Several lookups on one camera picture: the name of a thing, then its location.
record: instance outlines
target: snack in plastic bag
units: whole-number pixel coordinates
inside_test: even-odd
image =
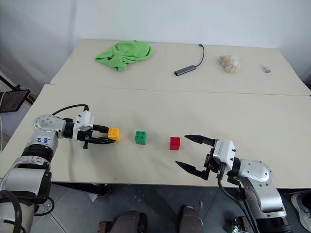
[[[225,72],[233,73],[240,68],[238,55],[222,55],[218,56],[219,64],[224,68]]]

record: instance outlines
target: person's shoe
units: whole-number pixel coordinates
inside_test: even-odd
[[[311,232],[311,210],[302,204],[302,195],[293,194],[292,203],[296,208],[301,225],[306,228],[307,231]]]
[[[191,206],[182,206],[182,218],[179,233],[203,233],[202,220]]]

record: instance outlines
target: green block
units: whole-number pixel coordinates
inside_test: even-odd
[[[135,141],[136,144],[146,145],[147,134],[145,131],[136,131]]]

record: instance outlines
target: gray floor tile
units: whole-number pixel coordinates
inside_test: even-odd
[[[33,225],[39,220],[40,216],[34,216]]]
[[[175,225],[161,214],[150,208],[142,199],[138,199],[131,209],[136,209],[147,215],[148,233],[175,233]]]
[[[57,201],[64,193],[66,193],[69,190],[69,188],[52,184],[51,185],[51,190],[50,190],[50,197],[54,200]]]
[[[155,186],[155,190],[179,214],[183,205],[192,206],[203,218],[215,198],[216,187]]]
[[[235,202],[220,190],[217,192],[207,214],[202,219],[205,232],[230,232],[231,222],[235,216],[244,216]]]
[[[178,212],[157,192],[155,185],[131,185],[135,197],[146,203],[148,207],[161,214],[168,221],[175,223]]]
[[[41,216],[31,228],[31,233],[65,233],[55,219],[49,215]]]
[[[118,186],[111,195],[94,202],[88,193],[70,189],[56,202],[52,214],[67,233],[97,232],[100,221],[114,220],[134,202],[126,186]]]

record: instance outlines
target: white table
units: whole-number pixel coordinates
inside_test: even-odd
[[[311,95],[279,49],[207,46],[203,63],[190,73],[176,77],[174,71],[196,65],[202,48],[190,44],[150,43],[154,54],[145,61],[117,72],[95,62],[95,57],[117,41],[81,40],[51,84],[70,87],[110,87],[142,90]],[[238,54],[241,69],[227,74],[218,64],[221,54]],[[269,65],[265,73],[262,65]]]
[[[267,163],[277,187],[310,188],[310,97],[65,85],[44,86],[1,156],[0,175],[21,155],[37,116],[79,103],[89,104],[95,124],[120,128],[121,142],[84,150],[82,142],[61,139],[52,160],[55,182],[217,186],[215,174],[206,182],[175,163],[203,169],[210,147],[183,138],[201,134],[231,139],[238,157]],[[75,118],[80,111],[59,116]],[[136,130],[147,132],[147,145],[135,144]],[[181,137],[180,151],[169,150],[170,136]]]

